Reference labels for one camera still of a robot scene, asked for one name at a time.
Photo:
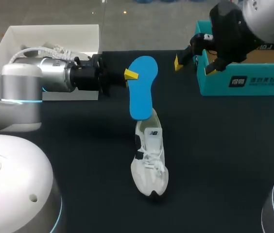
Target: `blue insole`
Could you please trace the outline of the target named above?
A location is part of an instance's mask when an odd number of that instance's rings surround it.
[[[134,120],[146,120],[152,115],[151,85],[157,76],[157,63],[153,57],[141,56],[128,68],[139,74],[137,80],[128,80],[129,109]]]

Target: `white cable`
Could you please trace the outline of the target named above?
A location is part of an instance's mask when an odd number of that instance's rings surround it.
[[[27,49],[19,51],[11,58],[9,64],[13,63],[17,58],[19,58],[20,55],[24,54],[25,52],[32,52],[32,51],[44,51],[49,56],[51,56],[53,58],[74,62],[74,57],[70,57],[70,53],[62,54],[62,53],[58,53],[57,51],[46,48],[46,47],[36,47],[36,48],[27,48]]]

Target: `black tablecloth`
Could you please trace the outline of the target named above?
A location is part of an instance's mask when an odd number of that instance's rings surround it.
[[[105,52],[124,73],[141,55],[156,59],[153,105],[163,127],[170,180],[162,203],[133,182],[135,124],[128,90],[99,101],[45,102],[42,127],[26,138],[48,156],[69,233],[261,233],[274,184],[274,96],[202,97],[193,67],[174,73],[175,51]]]

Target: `sneaker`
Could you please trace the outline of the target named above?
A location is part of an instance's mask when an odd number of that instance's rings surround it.
[[[168,183],[161,123],[153,109],[148,120],[138,121],[135,131],[136,154],[131,171],[138,190],[148,197],[161,196]]]
[[[42,45],[42,47],[48,48],[48,49],[52,49],[54,51],[56,51],[57,53],[61,53],[63,54],[65,57],[67,57],[68,59],[70,59],[70,57],[79,57],[79,59],[81,61],[88,61],[89,57],[84,54],[84,53],[80,53],[80,52],[73,52],[71,50],[67,50],[63,47],[61,47],[60,45],[53,45],[49,42],[44,43],[44,45]],[[29,47],[22,45],[21,49],[27,49]],[[31,52],[26,52],[24,53],[24,55],[26,57],[36,57],[36,58],[41,58],[41,57],[52,57],[52,58],[56,58],[53,57],[52,54],[49,54],[48,52],[45,51],[31,51]]]

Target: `shoelace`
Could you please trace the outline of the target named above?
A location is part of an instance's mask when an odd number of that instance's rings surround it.
[[[163,152],[162,149],[158,153],[153,153],[148,152],[143,146],[141,146],[138,151],[143,153],[143,159],[141,161],[144,162],[145,167],[152,168],[157,172],[165,172],[164,165],[161,160],[161,154]]]
[[[50,49],[50,50],[53,50],[56,53],[62,54],[64,57],[66,57],[68,60],[70,60],[71,50],[66,50],[59,45],[55,45],[54,48]],[[60,57],[57,57],[54,53],[49,53],[47,51],[45,51],[45,55],[47,55],[49,57],[53,57],[55,59],[61,59]]]
[[[66,57],[70,58],[71,50],[66,50],[63,47],[59,46],[59,45],[55,45],[54,50],[58,53],[63,53]]]

